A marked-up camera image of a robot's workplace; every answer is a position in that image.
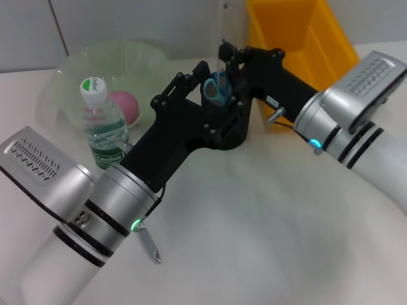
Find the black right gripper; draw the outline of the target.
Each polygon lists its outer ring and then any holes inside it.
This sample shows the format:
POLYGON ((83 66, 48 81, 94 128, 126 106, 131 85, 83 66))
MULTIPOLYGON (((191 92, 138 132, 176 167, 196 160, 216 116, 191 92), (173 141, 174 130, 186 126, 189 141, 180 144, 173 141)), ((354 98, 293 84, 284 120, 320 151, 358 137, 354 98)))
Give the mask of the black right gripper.
POLYGON ((230 99, 245 105, 249 97, 262 100, 276 110, 285 109, 284 117, 294 122, 305 104, 317 90, 286 70, 283 50, 263 50, 246 47, 238 50, 231 43, 221 43, 218 59, 227 62, 227 76, 231 85, 230 99), (229 62, 244 56, 244 63, 229 62))

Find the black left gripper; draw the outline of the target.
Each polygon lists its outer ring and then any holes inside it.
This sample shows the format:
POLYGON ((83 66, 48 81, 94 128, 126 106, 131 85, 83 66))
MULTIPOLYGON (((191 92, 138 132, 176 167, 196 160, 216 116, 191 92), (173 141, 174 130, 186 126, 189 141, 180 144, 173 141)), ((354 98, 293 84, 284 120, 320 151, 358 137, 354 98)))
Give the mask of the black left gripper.
POLYGON ((191 74, 178 72, 151 101, 156 118, 120 165, 158 192, 184 160, 200 148, 236 148, 247 137, 251 103, 225 106, 185 99, 210 76, 201 60, 191 74))

